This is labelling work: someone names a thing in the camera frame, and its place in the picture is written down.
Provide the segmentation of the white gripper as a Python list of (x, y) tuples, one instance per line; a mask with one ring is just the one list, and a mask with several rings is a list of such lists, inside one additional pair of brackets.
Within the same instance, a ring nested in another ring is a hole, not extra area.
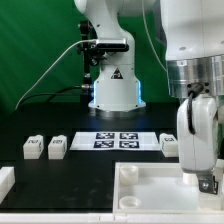
[[(192, 118), (195, 134), (188, 128), (188, 101), (179, 107), (177, 113), (177, 137), (179, 162), (185, 173), (210, 173), (218, 157), (218, 118), (216, 100), (199, 95), (192, 102)], [(217, 183), (212, 174), (198, 176), (202, 193), (216, 194)]]

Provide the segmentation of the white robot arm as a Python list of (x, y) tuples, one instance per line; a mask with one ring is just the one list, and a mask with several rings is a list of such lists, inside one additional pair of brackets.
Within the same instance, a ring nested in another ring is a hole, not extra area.
[(216, 194), (218, 102), (224, 95), (224, 0), (74, 0), (96, 31), (90, 52), (100, 64), (89, 107), (105, 115), (143, 108), (134, 73), (135, 40), (120, 16), (141, 15), (159, 3), (166, 37), (169, 94), (184, 102), (177, 113), (179, 162), (199, 190)]

